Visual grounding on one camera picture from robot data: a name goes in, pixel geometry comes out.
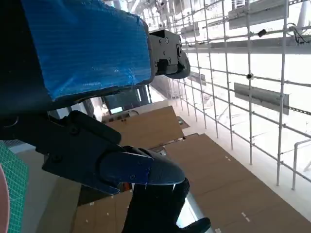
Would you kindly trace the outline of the black gloved right hand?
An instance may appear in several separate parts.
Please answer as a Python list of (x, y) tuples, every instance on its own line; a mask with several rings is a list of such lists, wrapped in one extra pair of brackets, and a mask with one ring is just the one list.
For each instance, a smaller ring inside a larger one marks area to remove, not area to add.
[(209, 218), (180, 228), (177, 220), (190, 191), (188, 179), (176, 185), (136, 184), (127, 211), (123, 233), (205, 233)]

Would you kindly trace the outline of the black left hand, blue tape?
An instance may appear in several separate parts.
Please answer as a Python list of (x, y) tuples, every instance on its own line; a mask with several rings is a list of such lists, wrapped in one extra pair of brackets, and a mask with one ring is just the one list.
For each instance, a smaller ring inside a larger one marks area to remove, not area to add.
[(35, 146), (46, 172), (108, 194), (123, 182), (183, 182), (179, 166), (122, 146), (121, 134), (93, 117), (48, 111), (189, 74), (177, 34), (149, 32), (139, 16), (100, 0), (0, 3), (0, 137)]

